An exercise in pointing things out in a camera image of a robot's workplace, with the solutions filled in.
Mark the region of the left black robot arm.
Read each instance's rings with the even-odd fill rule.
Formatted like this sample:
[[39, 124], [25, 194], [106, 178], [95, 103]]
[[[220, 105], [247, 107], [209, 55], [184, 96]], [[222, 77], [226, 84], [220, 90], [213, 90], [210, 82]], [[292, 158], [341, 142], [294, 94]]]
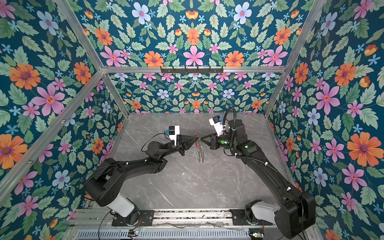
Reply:
[[177, 135], [168, 143], [152, 141], [145, 151], [147, 156], [141, 160], [123, 162], [108, 158], [89, 177], [85, 191], [100, 207], [109, 208], [115, 217], [133, 226], [139, 221], [139, 208], [121, 193], [125, 180], [161, 172], [168, 163], [166, 156], [174, 153], [184, 156], [198, 139], [198, 136]]

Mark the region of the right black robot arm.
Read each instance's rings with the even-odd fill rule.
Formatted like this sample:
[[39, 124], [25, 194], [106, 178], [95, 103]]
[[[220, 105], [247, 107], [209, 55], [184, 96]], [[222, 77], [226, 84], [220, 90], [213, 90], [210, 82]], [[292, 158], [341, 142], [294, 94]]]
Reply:
[[224, 148], [252, 169], [272, 192], [277, 203], [268, 204], [254, 200], [246, 205], [245, 218], [253, 224], [256, 221], [269, 222], [279, 229], [287, 239], [303, 233], [316, 222], [316, 201], [309, 192], [302, 192], [291, 184], [268, 160], [261, 147], [249, 140], [242, 120], [226, 122], [219, 116], [209, 120], [215, 133], [201, 140], [210, 149]]

